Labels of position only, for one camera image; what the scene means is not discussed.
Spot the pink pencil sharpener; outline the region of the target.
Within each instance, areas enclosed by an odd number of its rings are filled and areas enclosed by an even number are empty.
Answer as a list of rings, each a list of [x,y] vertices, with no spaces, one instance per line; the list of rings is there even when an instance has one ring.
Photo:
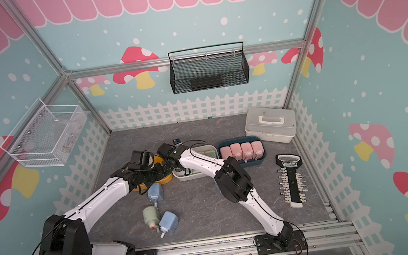
[[[250,142],[241,143],[242,159],[245,163],[253,159],[254,151]]]
[[[241,161],[243,159],[243,151],[240,143],[231,144],[229,148],[233,158],[235,158],[237,161]]]
[[[264,156],[264,147],[261,141],[253,141],[251,143],[253,149],[253,159],[255,161],[260,160]]]
[[[229,146],[225,146],[220,148],[220,155],[222,156],[222,159],[227,159],[228,157],[233,157],[232,150]]]

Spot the yellow plastic storage box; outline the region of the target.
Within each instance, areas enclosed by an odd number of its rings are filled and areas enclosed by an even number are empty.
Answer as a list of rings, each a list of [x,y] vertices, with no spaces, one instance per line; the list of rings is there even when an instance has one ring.
[[[173,178],[172,168],[160,156],[154,155],[151,161],[151,165],[142,167],[131,177],[132,192],[145,194],[152,184],[166,184]]]

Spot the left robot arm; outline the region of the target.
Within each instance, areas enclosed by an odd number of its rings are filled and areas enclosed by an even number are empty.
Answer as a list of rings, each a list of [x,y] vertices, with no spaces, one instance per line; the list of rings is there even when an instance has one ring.
[[[134,151],[130,162],[116,170],[108,180],[85,201],[63,215],[52,215],[44,223],[35,255],[136,255],[131,243],[113,241],[93,243],[89,232],[101,217],[119,200],[143,187],[168,177],[171,166],[159,155]]]

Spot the dark teal storage box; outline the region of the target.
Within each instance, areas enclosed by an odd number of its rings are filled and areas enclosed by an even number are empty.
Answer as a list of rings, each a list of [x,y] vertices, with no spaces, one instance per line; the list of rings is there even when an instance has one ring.
[[[256,136],[245,136],[245,137],[237,137],[237,138],[233,138],[233,139],[229,139],[229,140],[223,140],[218,145],[218,152],[220,154],[220,148],[225,147],[225,146],[230,146],[231,144],[234,144],[234,143],[240,143],[240,144],[244,143],[244,142],[252,143],[253,141],[260,141],[260,139],[258,137],[256,137]],[[265,159],[265,157],[266,157],[266,152],[265,152],[265,148],[264,148],[264,156],[260,160],[255,161],[254,159],[252,159],[252,160],[248,161],[247,163],[245,163],[243,160],[241,160],[241,161],[236,160],[236,161],[243,167],[249,167],[249,166],[260,165],[262,163],[262,161]]]

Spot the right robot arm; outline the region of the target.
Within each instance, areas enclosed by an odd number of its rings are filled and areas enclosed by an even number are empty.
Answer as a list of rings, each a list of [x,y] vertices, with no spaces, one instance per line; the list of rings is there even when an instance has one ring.
[[[196,170],[213,178],[227,200],[243,205],[260,222],[276,249],[285,251],[289,247],[293,227],[262,200],[251,177],[235,158],[216,159],[183,144],[166,143],[158,148],[157,154],[174,169]]]

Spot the white plastic storage box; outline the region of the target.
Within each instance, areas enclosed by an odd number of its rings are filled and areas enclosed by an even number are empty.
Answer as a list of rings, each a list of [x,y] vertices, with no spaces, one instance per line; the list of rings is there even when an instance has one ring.
[[[193,150],[196,151],[200,155],[204,155],[205,151],[212,150],[212,149],[216,151],[217,159],[219,159],[220,158],[219,153],[218,153],[216,147],[213,146],[213,145],[206,144],[206,145],[202,145],[202,146],[195,146],[193,148]],[[191,172],[191,174],[189,176],[184,176],[184,171],[183,170],[173,169],[172,174],[176,179],[178,179],[180,181],[195,180],[195,179],[199,179],[199,178],[202,178],[202,177],[206,176],[204,173],[202,174],[202,173],[200,173],[200,172],[198,172],[196,170],[191,169],[191,171],[192,172]]]

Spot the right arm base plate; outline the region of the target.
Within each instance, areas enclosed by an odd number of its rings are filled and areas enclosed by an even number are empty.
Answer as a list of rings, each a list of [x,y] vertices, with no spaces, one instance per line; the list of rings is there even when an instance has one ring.
[[[294,230],[291,235],[290,242],[287,246],[283,246],[280,242],[275,241],[269,235],[255,236],[253,240],[254,246],[257,248],[259,255],[269,255],[281,252],[300,252],[308,250],[308,244],[302,231]]]

